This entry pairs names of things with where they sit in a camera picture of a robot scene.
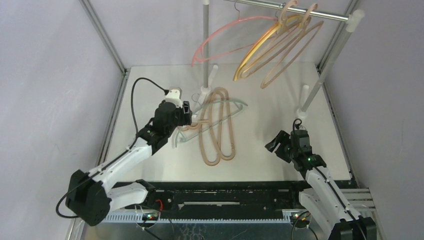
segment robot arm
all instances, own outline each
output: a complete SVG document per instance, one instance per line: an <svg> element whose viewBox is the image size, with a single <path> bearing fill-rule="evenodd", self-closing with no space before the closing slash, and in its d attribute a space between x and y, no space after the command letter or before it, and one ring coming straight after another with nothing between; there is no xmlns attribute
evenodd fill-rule
<svg viewBox="0 0 424 240"><path fill-rule="evenodd" d="M322 228L325 239L362 240L364 236L367 240L377 239L373 219L363 218L351 206L331 177L322 157L313 154L306 130L293 130L291 134L281 130L265 148L270 152L275 151L287 163L293 162L294 168L309 184L310 188L299 192L299 203Z"/></svg>
<svg viewBox="0 0 424 240"><path fill-rule="evenodd" d="M153 203L155 188L144 180L113 188L121 175L154 155L167 142L177 126L190 125L188 101L181 101L181 90L170 89L147 125L127 150L88 172L77 170L69 181L66 206L90 226L99 224L109 212L132 204Z"/></svg>

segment table surface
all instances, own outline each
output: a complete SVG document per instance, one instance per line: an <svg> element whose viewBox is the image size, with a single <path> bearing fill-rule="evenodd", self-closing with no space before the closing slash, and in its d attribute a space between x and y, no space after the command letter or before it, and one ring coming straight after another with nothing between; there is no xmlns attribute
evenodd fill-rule
<svg viewBox="0 0 424 240"><path fill-rule="evenodd" d="M286 163L264 146L280 130L290 132L299 105L303 84L310 89L318 79L312 62L295 62L267 88L261 89L264 75L272 66L264 66L248 79L232 81L237 64L220 64L212 88L223 87L230 99L248 104L242 112L232 117L235 140L235 158L221 160L216 166L203 162L199 138L179 143L174 147L174 135L168 144L154 156L122 175L121 181L171 181L171 182L250 182L250 181L297 181L301 175L293 163ZM150 78L164 88L179 87L181 99L190 101L199 93L202 85L202 66L162 65L134 66L131 68L124 96L107 154L107 160L119 155L133 141L135 134L131 115L131 88L139 77ZM154 116L155 109L164 99L163 92L147 81L139 81L134 91L134 111L139 128ZM322 89L308 109L303 121L307 128L313 152L322 156L335 180L349 180L350 174L333 123L331 112ZM223 124L222 151L230 153L227 123ZM205 150L211 160L215 159L208 132L203 134Z"/></svg>

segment translucent hanger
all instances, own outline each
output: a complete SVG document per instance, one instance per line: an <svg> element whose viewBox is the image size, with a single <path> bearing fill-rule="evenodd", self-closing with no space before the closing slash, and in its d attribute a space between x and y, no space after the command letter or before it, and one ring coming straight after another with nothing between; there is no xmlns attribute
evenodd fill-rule
<svg viewBox="0 0 424 240"><path fill-rule="evenodd" d="M260 87L262 89L266 88L270 83L272 83L278 76L280 76L295 60L299 55L305 50L305 48L309 45L309 43L314 39L314 37L317 35L318 31L321 29L321 27L324 24L324 21L319 21L318 23L314 24L310 28L307 29L309 23L311 22L311 17L309 17L309 14L318 8L318 4L314 3L312 4L309 9L306 11L303 20L302 20L302 28L300 33L289 41L288 44L286 44L280 51L278 51L276 54L280 54L282 51L284 51L288 46L289 48L285 53L281 56L279 61L275 64L275 66L269 71L269 73L266 75L266 77L263 79ZM283 62L283 60L287 57L287 55L290 53L290 51L312 30L315 30L315 33L310 37L310 39L305 43L305 45L300 49L300 51L285 65L282 67L282 69L277 72L273 77L271 77L272 73L280 66L280 64Z"/></svg>
<svg viewBox="0 0 424 240"><path fill-rule="evenodd" d="M264 57L266 57L269 53L274 51L278 46L292 38L300 29L302 16L299 14L285 16L285 13L288 8L297 5L297 0L289 1L281 10L278 21L270 27L251 47L249 52L244 56L243 60L240 62L237 70L235 71L233 80L237 81L238 79L245 79L250 76L252 73L256 72L259 68L254 69L253 71L245 74L250 68L252 68L256 63L261 61ZM262 44L268 40L274 33L276 33L276 37L271 40L262 50L256 54L255 57L252 56L258 51L258 49L262 46Z"/></svg>
<svg viewBox="0 0 424 240"><path fill-rule="evenodd" d="M222 26L221 28L219 28L218 30L216 30L215 32L213 32L198 48L197 48L197 50L196 50L196 52L194 53L194 55L193 55L193 58L192 58L192 60L191 60L191 66L193 66L194 64L195 64L195 61L198 61L198 62L203 62L203 61L206 61L206 60L211 60L211 59L215 59L215 58L218 58L218 57L221 57L221 56L224 56L224 55L227 55L227 54L230 54L230 53L233 53L233 52L235 52L235 51L238 51L238 50L241 50L241 49L244 49L244 48L247 48L247 47L250 47L250 46L252 46L253 45L253 43L252 44L249 44L249 45L245 45L245 46L242 46L242 47L239 47L239 48L236 48L236 49L234 49L234 50L231 50L231 51L227 51L227 52L223 52L223 53L219 53L219 54L216 54L216 55L213 55L213 56L210 56L210 57L208 57L208 58L205 58L205 56L204 56L204 54L203 54L203 47L205 46L205 44L206 43L208 43L213 37L215 37L217 34L219 34L220 32L222 32L223 30L225 30L225 29L227 29L227 28L229 28L229 27L231 27L231 26L233 26L233 25L236 25L236 24L239 24L239 23L242 23L242 22L245 22L245 21L248 21L248 20L253 20L253 19L268 19L268 20L272 20L272 21L275 21L275 22L277 22L277 19L276 18L274 18L274 17L271 17L271 16L249 16L249 17L246 17L246 18L240 18L240 10L238 10L237 8L236 8L236 3L237 3L237 1L235 1L234 2L234 8L235 8L235 10L238 12L238 17L237 17L237 20L235 20L235 21L232 21L232 22L230 22L230 23L228 23L228 24L226 24L226 25L224 25L224 26Z"/></svg>
<svg viewBox="0 0 424 240"><path fill-rule="evenodd" d="M207 128L203 128L202 129L202 133L206 132L207 130L209 130L209 128L213 128L214 126L218 125L220 122L223 122L225 120L227 120L229 117L234 117L236 114L240 113L241 111L243 111L245 109L245 107L247 107L248 105L246 103L244 103L243 101L240 100L235 100L235 99L230 99L230 100L219 100L219 101L214 101L211 103L207 103L207 104L203 104L201 108L199 108L198 110L196 110L195 112L193 112L193 114L199 114L199 111L201 111L204 108L208 108L211 107L214 104L222 104L222 103L232 103L237 107L237 110L233 111L230 113L230 115L227 115L225 117L223 117L222 119L213 122L212 124L209 125L209 127ZM202 122L202 123L207 123L208 120L201 120L198 122ZM175 135L175 147L177 147L178 143L186 143L192 139L194 139L195 137L197 137L200 132L197 132L196 134L187 136L184 135L183 132L185 132L186 130L194 130L197 129L197 126L187 126L186 128L179 128L176 135Z"/></svg>

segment cable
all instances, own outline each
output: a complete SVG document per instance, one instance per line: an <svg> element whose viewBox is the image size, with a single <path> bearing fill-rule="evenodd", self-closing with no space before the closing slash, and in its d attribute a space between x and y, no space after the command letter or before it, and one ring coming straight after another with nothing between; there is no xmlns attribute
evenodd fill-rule
<svg viewBox="0 0 424 240"><path fill-rule="evenodd" d="M158 236L156 236L153 232L149 231L147 228L144 228L143 231L145 231L146 233L152 235L157 240L162 240L161 238L159 238Z"/></svg>
<svg viewBox="0 0 424 240"><path fill-rule="evenodd" d="M136 84L140 80L146 80L146 81L151 82L153 85L155 85L156 87L161 89L165 93L165 95L167 95L170 92L169 90L164 89L163 87L159 86L156 82L154 82L154 81L152 81L152 80L150 80L146 77L139 77L134 81L134 83L132 84L132 88L131 88L131 114L132 114L132 120L134 121L135 134L137 134L139 132L139 126L137 125L136 115L134 114L134 89L136 88Z"/></svg>
<svg viewBox="0 0 424 240"><path fill-rule="evenodd" d="M134 127L135 127L135 139L132 142L132 144L128 147L128 149L131 149L134 144L136 144L137 142L137 134L139 133L139 126L137 125L137 120L136 120L136 114L134 113L134 89L136 88L136 84L140 81L140 80L146 80L149 81L150 83L152 83L153 85L155 85L156 87L158 87L159 89L161 89L165 95L167 95L170 91L167 89L164 89L163 87L159 86L156 82L146 78L146 77L139 77L137 78L134 83L132 84L132 88L131 88L131 115L132 115L132 120L134 121ZM116 162L118 159L120 159L122 156L124 156L125 154L127 154L129 152L129 150L125 150L123 153L121 153L117 158L113 159L112 161L110 161L108 164L106 164L104 167L102 167L102 171L104 171L105 169L107 169L110 165L114 164L114 162Z"/></svg>
<svg viewBox="0 0 424 240"><path fill-rule="evenodd" d="M318 236L315 233L315 231L310 226L308 226L308 229L313 233L313 235L315 236L315 239L318 240Z"/></svg>
<svg viewBox="0 0 424 240"><path fill-rule="evenodd" d="M301 219L302 216L305 215L305 214L307 214L307 213L309 213L309 211L304 211L299 216L297 216L296 220L293 223L293 226L291 227L290 240L293 240L293 233L295 232L296 223L298 223L299 219Z"/></svg>
<svg viewBox="0 0 424 240"><path fill-rule="evenodd" d="M296 132L295 132L295 128L297 128L297 129L299 129L299 126L301 125L303 123L303 121L302 121L302 119L300 119L300 118L296 118L294 121L293 121L293 125L292 125L292 131L293 131L293 135L294 135L294 137L297 139L298 137L296 136ZM304 153L304 151L303 151L303 149L301 148L301 146L300 146L300 143L296 140L295 141L296 143L297 143L297 146L299 147L299 150L300 150L300 153L303 155L303 157L304 158L308 158L306 155L305 155L305 153ZM335 196L337 197L337 200L340 202L340 204L341 204L341 206L343 207L343 209L346 209L347 207L346 207L346 205L343 203L343 201L342 201L342 199L340 198L340 196L339 196L339 194L337 194L337 192L336 192L336 189L333 187L333 185L331 184L331 182L330 181L327 181L327 177L326 177L326 175L321 171L321 170L319 170L316 166L314 166L313 164L312 164L312 162L309 162L309 164L316 170L316 171L318 171L319 172L319 174L324 178L324 180L325 180L325 182L328 184L328 186L331 188L331 190L333 191L333 193L335 194ZM352 220L354 221L354 222L356 222L356 219L355 219L355 217L354 217L354 215L351 213L351 211L350 210L345 210L345 212L352 218ZM362 237L363 237L363 239L364 240L367 240L367 237L365 236L365 234L364 234L364 232L362 231L362 228L361 228L361 226L359 226L359 224L356 222L356 225L357 225L357 227L359 228L359 230L360 230L360 232L362 233Z"/></svg>
<svg viewBox="0 0 424 240"><path fill-rule="evenodd" d="M131 89L131 114L132 114L132 119L134 120L134 126L135 126L135 135L137 135L137 133L139 132L139 128L137 126L137 121L136 121L136 115L134 113L134 89L135 86L137 84L138 81L140 80L146 80L151 82L153 85L155 85L156 87L158 87L159 89L161 89L165 95L169 93L169 90L164 89L163 87L159 86L157 83L155 83L154 81L145 78L145 77L139 77L135 80L134 84L132 85L132 89ZM131 149L134 144L136 144L137 141L137 137L135 137L134 141L132 142L132 144L129 146L128 149ZM104 171L105 169L107 169L110 165L112 165L114 162L116 162L118 159L120 159L122 156L124 156L126 153L128 153L129 150L125 150L124 152L122 152L119 156L117 156L116 158L114 158L112 161L110 161L108 164L106 164L104 167L101 168L101 171ZM65 193L65 195L63 195L60 200L57 202L56 204L56 214L64 219L76 219L78 218L78 216L67 216L67 215L63 215L60 211L59 211L59 206L61 205L61 203L64 201L64 199L71 194L73 191L75 191L77 188L81 187L83 184L85 184L86 182L90 181L91 179L93 179L95 176L97 176L98 174L100 174L101 171L98 171L96 173L94 173L92 176L90 176L89 178L87 178L86 180L84 180L83 182L81 182L80 184L78 184L76 187L74 187L73 189L69 190L67 193Z"/></svg>

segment hanger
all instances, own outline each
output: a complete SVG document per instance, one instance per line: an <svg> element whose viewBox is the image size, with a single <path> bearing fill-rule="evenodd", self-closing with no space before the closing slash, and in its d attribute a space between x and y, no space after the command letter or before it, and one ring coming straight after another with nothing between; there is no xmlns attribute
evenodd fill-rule
<svg viewBox="0 0 424 240"><path fill-rule="evenodd" d="M238 50L241 50L241 49L244 49L244 48L247 48L247 47L250 47L250 46L252 46L253 44L249 44L249 45L245 45L245 46L242 46L242 47L239 47L239 48L236 48L236 49L234 49L234 50L230 50L230 51L227 51L227 52L223 52L223 53L219 53L219 54L216 54L216 55L213 55L213 56L210 56L210 57L208 57L208 58L205 58L205 56L204 56L204 54L203 54L203 47L205 46L205 44L206 43L208 43L213 37L215 37L217 34L219 34L220 32L222 32L223 30L225 30L225 29L227 29L227 28L229 28L229 27L231 27L231 26L233 26L233 25L236 25L236 24L239 24L239 23L242 23L242 22L245 22L245 21L248 21L248 20L254 20L254 19L267 19L267 20L272 20L272 21L274 21L274 22L277 22L278 21L278 19L277 18L274 18L274 17L271 17L271 16L249 16L249 17L245 17L245 18L240 18L240 10L238 10L237 8L236 8L236 3L237 3L237 1L235 1L234 2L234 8L235 8L235 10L238 12L238 17L237 17L237 20L235 20L235 21L232 21L232 22L230 22L230 23L228 23L228 24L226 24L226 25L224 25L224 26L222 26L221 28L219 28L218 30L216 30L215 32L213 32L198 48L197 48L197 50L195 51L195 53L194 53L194 55L193 55L193 58L192 58L192 60L191 60L191 66L193 66L194 64L195 64L195 62L196 61L198 61L198 62L203 62L203 61L207 61L207 60L211 60L211 59L215 59L215 58L218 58L218 57L221 57L221 56L224 56L224 55L227 55L227 54L230 54L230 53L233 53L233 52L235 52L235 51L238 51Z"/></svg>
<svg viewBox="0 0 424 240"><path fill-rule="evenodd" d="M306 11L303 19L302 19L302 28L300 33L293 38L286 46L284 46L280 51L284 51L287 46L290 46L287 51L281 56L280 60L275 64L275 66L269 71L269 73L266 75L266 77L263 79L260 87L262 89L266 88L269 84L271 84L278 76L280 76L295 60L296 58L305 50L305 48L309 45L309 43L314 39L314 37L317 35L319 30L324 24L324 21L319 21L318 23L314 24L310 28L307 29L309 23L311 22L311 17L309 16L310 13L313 10L316 10L318 8L318 4L314 3L312 4L308 10ZM273 77L271 77L271 74L276 70L276 68L281 64L281 62L287 57L287 55L290 53L290 51L312 30L315 30L315 33L310 37L310 39L305 43L305 45L300 49L300 51L285 65L282 67L282 69L277 72Z"/></svg>
<svg viewBox="0 0 424 240"><path fill-rule="evenodd" d="M281 10L280 16L278 17L278 22L276 22L273 26L271 26L257 41L256 43L251 47L249 52L244 56L242 61L240 62L240 65L238 66L237 70L235 71L233 81L237 81L238 79L245 79L254 72L256 72L258 69L264 66L264 64L261 64L260 67L255 68L251 72L246 72L252 68L254 65L256 65L259 61L261 61L264 57L266 57L269 53L274 51L278 46L292 38L296 32L299 31L301 26L301 20L302 16L299 14L294 14L290 16L286 16L285 13L288 8L292 6L296 6L298 4L297 0L291 0L289 1ZM258 51L258 49L262 46L266 40L271 38L271 36L276 33L276 36L274 39L272 39L266 46L264 46L259 53L256 54L255 57L252 58L252 56ZM265 62L268 63L273 58L275 58L276 55L273 55L269 59L267 59Z"/></svg>

